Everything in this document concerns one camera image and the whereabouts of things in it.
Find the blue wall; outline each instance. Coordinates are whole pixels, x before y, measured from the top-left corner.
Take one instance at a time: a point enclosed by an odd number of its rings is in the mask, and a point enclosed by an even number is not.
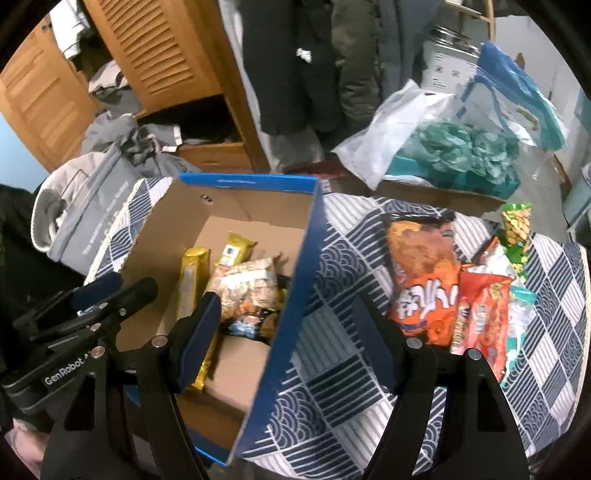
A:
[[[47,171],[0,115],[0,183],[33,192],[47,176]]]

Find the blue and white bedsheet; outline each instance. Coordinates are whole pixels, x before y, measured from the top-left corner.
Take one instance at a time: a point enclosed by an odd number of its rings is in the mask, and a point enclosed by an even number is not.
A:
[[[171,179],[144,179],[118,216],[87,281],[119,271],[152,207]],[[333,193],[320,271],[307,316],[285,373],[284,389],[261,438],[244,454],[257,465],[303,479],[348,479],[367,466],[395,398],[378,384],[351,318],[352,301],[366,292],[385,313],[392,294],[383,212],[438,216],[440,209],[398,200]],[[470,260],[496,224],[457,214],[456,250]],[[591,286],[585,250],[532,236],[527,287],[538,295],[516,368],[505,386],[524,448],[533,455],[569,427],[589,353]],[[428,469],[439,438],[445,389],[436,391],[415,472]]]

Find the green snack bag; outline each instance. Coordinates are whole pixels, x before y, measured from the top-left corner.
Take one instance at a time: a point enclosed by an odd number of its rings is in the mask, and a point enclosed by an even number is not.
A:
[[[503,206],[501,215],[505,231],[499,234],[499,240],[519,279],[526,281],[527,275],[523,269],[531,247],[531,204],[507,203]]]

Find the dark jacket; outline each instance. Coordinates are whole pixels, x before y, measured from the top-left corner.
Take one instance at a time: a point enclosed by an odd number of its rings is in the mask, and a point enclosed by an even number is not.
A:
[[[376,0],[333,0],[339,95],[351,133],[369,126],[380,102]]]
[[[328,133],[341,125],[331,10],[325,0],[242,0],[244,68],[264,132]]]
[[[13,322],[53,294],[84,278],[38,252],[31,242],[35,196],[0,185],[0,323]]]

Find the black coat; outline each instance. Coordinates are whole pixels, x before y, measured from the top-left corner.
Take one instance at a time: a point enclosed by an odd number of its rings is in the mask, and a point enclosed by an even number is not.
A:
[[[0,185],[0,321],[13,322],[58,291],[82,285],[83,277],[38,252],[31,242],[35,196]]]
[[[330,2],[242,0],[244,68],[261,110],[261,129],[323,134],[343,122]]]

